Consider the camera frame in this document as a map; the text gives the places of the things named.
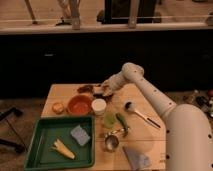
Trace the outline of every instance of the bowl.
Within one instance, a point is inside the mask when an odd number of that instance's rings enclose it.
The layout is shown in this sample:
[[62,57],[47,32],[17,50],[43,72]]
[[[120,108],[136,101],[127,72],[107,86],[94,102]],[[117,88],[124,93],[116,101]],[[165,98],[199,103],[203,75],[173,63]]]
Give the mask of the bowl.
[[67,111],[71,115],[86,115],[91,111],[92,100],[86,95],[76,95],[70,99]]

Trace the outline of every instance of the small bottle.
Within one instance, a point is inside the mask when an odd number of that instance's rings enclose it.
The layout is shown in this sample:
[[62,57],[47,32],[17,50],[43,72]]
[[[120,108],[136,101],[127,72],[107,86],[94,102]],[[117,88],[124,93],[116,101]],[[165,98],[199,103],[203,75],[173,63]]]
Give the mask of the small bottle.
[[185,102],[188,104],[193,104],[198,93],[199,93],[198,90],[194,90],[194,92],[186,98]]

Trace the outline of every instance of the floor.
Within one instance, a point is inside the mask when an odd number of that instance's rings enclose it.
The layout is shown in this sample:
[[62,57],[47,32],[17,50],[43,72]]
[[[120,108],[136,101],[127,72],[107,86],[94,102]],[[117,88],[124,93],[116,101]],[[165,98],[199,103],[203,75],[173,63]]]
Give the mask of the floor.
[[[165,92],[171,99],[178,104],[183,103],[183,97],[188,97],[192,94],[192,91],[186,92]],[[199,96],[206,96],[205,91],[200,91]],[[25,145],[29,147],[31,137],[33,135],[33,128],[36,121],[40,118],[40,114],[45,104],[45,98],[39,99],[3,99],[0,100],[0,111],[6,111],[11,107],[16,107],[23,111],[23,115],[19,118],[14,115],[9,115],[7,120],[18,134],[21,136]],[[213,119],[209,119],[213,128]],[[19,142],[19,139],[11,131],[6,120],[0,122],[0,138],[4,138],[10,141]],[[26,159],[26,152],[22,154],[16,154],[12,148],[0,145],[0,170],[23,170],[23,164]]]
[[[58,2],[55,0],[30,1],[38,25],[55,25],[62,16]],[[96,21],[98,12],[104,9],[104,0],[81,0],[81,24],[100,25]],[[213,0],[194,2],[193,0],[162,0],[156,4],[155,12],[160,12],[163,23],[205,21],[213,11]],[[0,0],[0,28],[31,26],[32,22],[24,0]]]

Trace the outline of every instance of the sponge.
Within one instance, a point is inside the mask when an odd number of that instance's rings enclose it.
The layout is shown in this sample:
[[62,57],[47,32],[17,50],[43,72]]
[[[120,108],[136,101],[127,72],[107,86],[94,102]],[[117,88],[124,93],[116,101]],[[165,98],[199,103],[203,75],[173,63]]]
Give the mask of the sponge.
[[70,134],[76,139],[80,146],[84,146],[90,140],[90,136],[80,125],[73,128]]

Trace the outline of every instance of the orange object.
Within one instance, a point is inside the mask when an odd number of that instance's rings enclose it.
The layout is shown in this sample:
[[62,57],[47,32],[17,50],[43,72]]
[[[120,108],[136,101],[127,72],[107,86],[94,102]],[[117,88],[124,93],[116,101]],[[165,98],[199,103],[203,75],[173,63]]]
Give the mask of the orange object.
[[56,114],[61,114],[64,111],[64,105],[61,102],[56,102],[52,105],[52,110]]
[[67,111],[72,115],[86,115],[91,111],[92,100],[85,95],[76,95],[70,99]]

